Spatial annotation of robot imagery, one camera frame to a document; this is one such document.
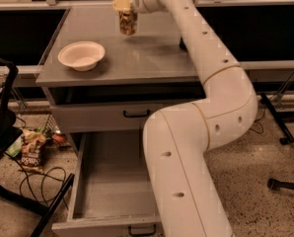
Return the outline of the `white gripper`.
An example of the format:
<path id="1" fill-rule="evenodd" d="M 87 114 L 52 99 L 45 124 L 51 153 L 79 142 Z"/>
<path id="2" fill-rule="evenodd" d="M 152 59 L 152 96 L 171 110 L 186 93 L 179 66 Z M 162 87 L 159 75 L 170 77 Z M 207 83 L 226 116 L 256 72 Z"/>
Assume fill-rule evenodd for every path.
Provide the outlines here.
<path id="1" fill-rule="evenodd" d="M 113 0 L 112 6 L 116 11 L 130 11 L 131 5 L 137 13 L 143 9 L 142 0 Z"/>

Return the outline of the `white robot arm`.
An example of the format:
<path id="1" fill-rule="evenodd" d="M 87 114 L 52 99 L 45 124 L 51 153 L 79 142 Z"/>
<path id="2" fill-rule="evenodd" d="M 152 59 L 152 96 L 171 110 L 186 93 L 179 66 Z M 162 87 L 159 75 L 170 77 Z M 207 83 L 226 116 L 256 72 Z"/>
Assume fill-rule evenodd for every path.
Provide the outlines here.
<path id="1" fill-rule="evenodd" d="M 197 11 L 197 0 L 114 0 L 117 11 L 168 11 L 205 99 L 160 109 L 143 128 L 143 150 L 166 237 L 235 237 L 204 152 L 245 134 L 257 94 L 245 70 Z"/>

